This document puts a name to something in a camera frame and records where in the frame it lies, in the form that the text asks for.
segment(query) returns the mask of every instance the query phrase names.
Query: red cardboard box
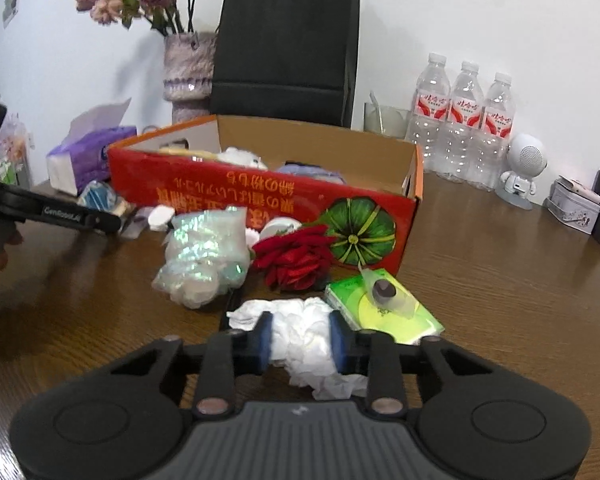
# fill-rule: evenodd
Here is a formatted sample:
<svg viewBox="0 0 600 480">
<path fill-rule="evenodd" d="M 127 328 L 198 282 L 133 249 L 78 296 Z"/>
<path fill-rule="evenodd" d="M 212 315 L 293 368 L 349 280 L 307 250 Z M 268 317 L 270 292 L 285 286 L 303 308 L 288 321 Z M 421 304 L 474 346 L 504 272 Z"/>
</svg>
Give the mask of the red cardboard box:
<svg viewBox="0 0 600 480">
<path fill-rule="evenodd" d="M 337 171 L 347 185 L 158 153 L 165 146 L 211 153 L 235 146 L 275 170 L 287 161 Z M 142 206 L 171 205 L 179 213 L 248 208 L 248 226 L 277 216 L 324 222 L 345 266 L 358 261 L 396 273 L 422 199 L 422 154 L 409 142 L 335 126 L 276 119 L 208 116 L 109 148 L 114 188 Z"/>
</svg>

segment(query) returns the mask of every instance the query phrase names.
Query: purple tissue box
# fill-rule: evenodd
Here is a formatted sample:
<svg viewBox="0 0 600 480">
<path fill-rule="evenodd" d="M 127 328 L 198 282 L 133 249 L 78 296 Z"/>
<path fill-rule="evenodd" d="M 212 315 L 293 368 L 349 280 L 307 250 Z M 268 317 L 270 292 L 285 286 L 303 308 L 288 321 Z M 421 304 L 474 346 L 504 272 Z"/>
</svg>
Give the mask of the purple tissue box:
<svg viewBox="0 0 600 480">
<path fill-rule="evenodd" d="M 110 177 L 107 148 L 138 134 L 135 126 L 96 130 L 80 139 L 63 142 L 46 156 L 51 187 L 78 196 L 92 180 Z"/>
</svg>

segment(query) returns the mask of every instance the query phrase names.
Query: flower vase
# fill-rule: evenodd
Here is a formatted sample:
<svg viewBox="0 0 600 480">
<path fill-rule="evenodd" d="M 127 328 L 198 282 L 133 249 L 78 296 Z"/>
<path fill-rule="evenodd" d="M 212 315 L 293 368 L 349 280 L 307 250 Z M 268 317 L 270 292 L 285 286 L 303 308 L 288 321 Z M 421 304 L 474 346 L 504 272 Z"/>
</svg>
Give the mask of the flower vase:
<svg viewBox="0 0 600 480">
<path fill-rule="evenodd" d="M 208 115 L 216 34 L 187 32 L 165 40 L 164 99 L 173 103 L 174 123 Z"/>
</svg>

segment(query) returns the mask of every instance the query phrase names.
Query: water bottle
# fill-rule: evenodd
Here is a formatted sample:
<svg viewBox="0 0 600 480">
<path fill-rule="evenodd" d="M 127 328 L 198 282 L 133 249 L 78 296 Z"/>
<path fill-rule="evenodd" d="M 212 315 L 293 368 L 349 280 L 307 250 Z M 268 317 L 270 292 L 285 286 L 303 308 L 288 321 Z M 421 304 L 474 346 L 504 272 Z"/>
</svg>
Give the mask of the water bottle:
<svg viewBox="0 0 600 480">
<path fill-rule="evenodd" d="M 511 133 L 516 105 L 511 97 L 511 76 L 496 73 L 484 100 L 480 131 L 469 145 L 469 171 L 466 179 L 475 187 L 493 190 L 502 172 L 506 139 Z"/>
<path fill-rule="evenodd" d="M 440 129 L 434 158 L 435 171 L 442 178 L 461 182 L 468 171 L 467 148 L 477 129 L 484 95 L 478 83 L 478 65 L 462 62 L 462 72 L 451 91 L 448 122 Z"/>
<path fill-rule="evenodd" d="M 429 54 L 429 65 L 418 78 L 413 112 L 407 128 L 406 140 L 422 147 L 425 171 L 433 170 L 432 157 L 449 106 L 450 84 L 445 65 L 445 56 L 433 52 Z"/>
</svg>

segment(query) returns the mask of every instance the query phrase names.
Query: red artificial flower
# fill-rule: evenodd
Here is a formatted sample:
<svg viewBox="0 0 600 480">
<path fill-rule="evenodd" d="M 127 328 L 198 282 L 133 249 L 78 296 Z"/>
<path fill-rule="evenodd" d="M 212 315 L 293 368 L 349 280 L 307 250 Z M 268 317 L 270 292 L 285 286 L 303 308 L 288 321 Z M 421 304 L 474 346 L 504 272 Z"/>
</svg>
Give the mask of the red artificial flower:
<svg viewBox="0 0 600 480">
<path fill-rule="evenodd" d="M 265 238 L 253 246 L 253 267 L 265 270 L 265 282 L 286 290 L 306 290 L 325 276 L 333 255 L 329 246 L 336 240 L 326 236 L 328 227 L 304 227 L 288 235 Z"/>
</svg>

